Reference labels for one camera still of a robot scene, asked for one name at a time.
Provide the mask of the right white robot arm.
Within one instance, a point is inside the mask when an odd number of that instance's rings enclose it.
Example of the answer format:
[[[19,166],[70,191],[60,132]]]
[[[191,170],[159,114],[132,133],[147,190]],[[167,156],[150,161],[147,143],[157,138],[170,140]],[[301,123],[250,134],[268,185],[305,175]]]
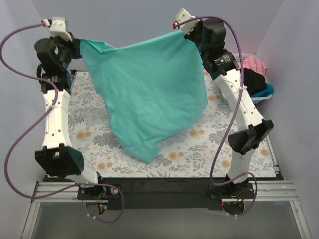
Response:
[[[237,132],[226,130],[222,141],[232,148],[231,166],[222,183],[210,182],[210,193],[214,196],[242,195],[248,188],[249,166],[255,149],[273,129],[274,124],[265,120],[253,103],[244,85],[243,61],[225,49],[226,21],[216,17],[195,17],[181,20],[179,28],[185,38],[192,41],[201,56],[204,69],[219,87],[228,102],[237,124]]]

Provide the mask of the teal t shirt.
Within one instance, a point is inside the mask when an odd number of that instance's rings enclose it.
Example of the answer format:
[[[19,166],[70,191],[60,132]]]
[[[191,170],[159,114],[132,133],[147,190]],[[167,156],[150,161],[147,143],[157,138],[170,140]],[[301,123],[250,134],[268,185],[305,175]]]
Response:
[[[108,126],[131,157],[152,162],[158,142],[191,127],[207,107],[202,60],[180,30],[115,48],[80,40]]]

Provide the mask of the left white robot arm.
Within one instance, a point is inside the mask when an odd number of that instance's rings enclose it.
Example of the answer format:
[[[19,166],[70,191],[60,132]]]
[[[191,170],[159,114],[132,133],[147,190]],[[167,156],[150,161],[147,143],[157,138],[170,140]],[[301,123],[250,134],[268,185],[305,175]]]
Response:
[[[51,36],[38,40],[34,49],[40,60],[37,75],[48,112],[42,148],[35,152],[35,160],[51,177],[66,178],[85,187],[98,183],[97,172],[85,167],[83,154],[72,147],[69,137],[72,76],[68,65],[80,58],[78,42]]]

